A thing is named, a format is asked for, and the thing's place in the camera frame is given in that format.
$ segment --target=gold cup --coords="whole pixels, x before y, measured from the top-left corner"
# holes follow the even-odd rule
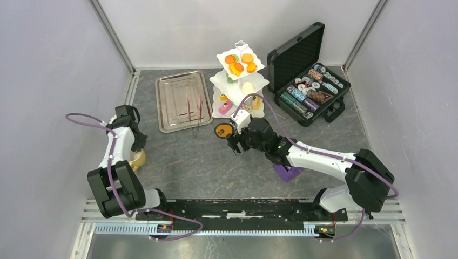
[[[140,166],[144,165],[146,162],[145,151],[140,150],[140,152],[130,152],[129,165],[132,167],[135,172]]]

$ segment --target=metal tray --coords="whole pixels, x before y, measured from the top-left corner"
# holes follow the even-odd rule
[[[187,115],[186,94],[191,105],[191,121]],[[199,94],[202,96],[202,119],[197,113]],[[164,133],[207,125],[213,121],[212,105],[204,74],[200,70],[173,74],[156,80],[159,129]]]

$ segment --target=open case lid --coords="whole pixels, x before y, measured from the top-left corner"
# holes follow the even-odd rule
[[[269,91],[276,93],[318,61],[324,32],[316,22],[267,55]]]

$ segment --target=case handle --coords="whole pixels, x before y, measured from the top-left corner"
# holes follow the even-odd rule
[[[322,112],[322,116],[325,117],[325,121],[330,123],[333,122],[339,115],[342,114],[345,110],[345,103],[344,103],[344,97],[340,97],[335,101],[335,103],[331,104],[326,111]]]

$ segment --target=robotic arm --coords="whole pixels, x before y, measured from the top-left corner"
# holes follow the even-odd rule
[[[389,183],[394,182],[390,171],[369,150],[361,149],[356,154],[339,153],[296,140],[293,140],[294,145],[286,137],[278,136],[266,119],[252,118],[245,110],[233,115],[231,124],[235,130],[226,140],[236,155],[240,154],[238,145],[243,151],[254,148],[265,154],[279,175],[309,168],[344,181],[342,186],[321,190],[315,198],[314,202],[330,213],[357,205],[370,215],[370,212],[379,212],[387,198],[389,187],[352,161],[367,166]]]
[[[118,106],[115,112],[116,115],[106,125],[106,128],[113,130],[116,137],[111,132],[107,132],[108,145],[105,156],[99,167],[87,174],[87,181],[100,212],[106,218],[123,213],[108,177],[108,157],[110,156],[113,183],[125,208],[133,210],[147,203],[142,184],[129,165],[131,152],[141,151],[146,144],[147,136],[138,129],[140,114],[135,107],[130,105]],[[151,206],[155,207],[159,203],[159,194],[155,193],[152,196],[154,201]]]

